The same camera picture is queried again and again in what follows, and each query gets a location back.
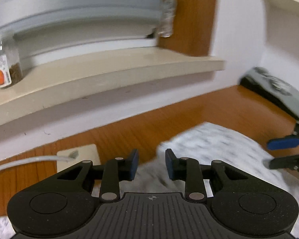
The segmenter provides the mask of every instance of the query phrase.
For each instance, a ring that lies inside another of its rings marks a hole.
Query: ribbed black surface
[[[28,238],[16,235],[15,239]],[[59,239],[243,239],[218,224],[203,204],[185,201],[180,193],[127,193],[100,206],[83,228]],[[291,235],[273,237],[291,239]]]

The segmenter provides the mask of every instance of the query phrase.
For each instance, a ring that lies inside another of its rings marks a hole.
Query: marble patterned cloth
[[[262,180],[278,186],[292,194],[299,204],[299,180],[284,170],[269,170],[263,162],[272,159],[258,143],[227,128],[204,123],[181,133],[170,141],[161,143],[156,151],[157,157],[140,166],[133,182],[121,182],[124,192],[184,192],[182,181],[168,179],[165,167],[165,150],[171,148],[177,157],[187,156],[197,159],[200,164],[210,164],[212,160],[222,160]],[[212,196],[208,183],[207,195]],[[98,196],[96,187],[92,193]],[[0,239],[14,234],[7,217],[0,218]],[[292,230],[299,238],[299,217]]]

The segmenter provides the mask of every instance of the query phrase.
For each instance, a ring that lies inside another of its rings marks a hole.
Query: jar
[[[0,36],[0,88],[12,86],[22,80],[19,52],[13,34]]]

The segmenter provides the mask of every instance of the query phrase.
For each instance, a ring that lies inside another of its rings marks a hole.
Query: glass jar
[[[0,36],[0,88],[22,80],[19,52],[13,34]]]

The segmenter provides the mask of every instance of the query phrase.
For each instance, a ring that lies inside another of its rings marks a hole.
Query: white cable
[[[35,162],[42,162],[42,161],[62,161],[62,162],[71,162],[74,159],[76,159],[78,156],[78,151],[74,151],[70,154],[69,157],[66,156],[35,156],[35,157],[30,157],[18,161],[13,161],[7,164],[2,164],[0,165],[0,171],[11,168],[14,166],[18,165],[23,165],[23,164],[29,164],[29,163],[35,163]]]

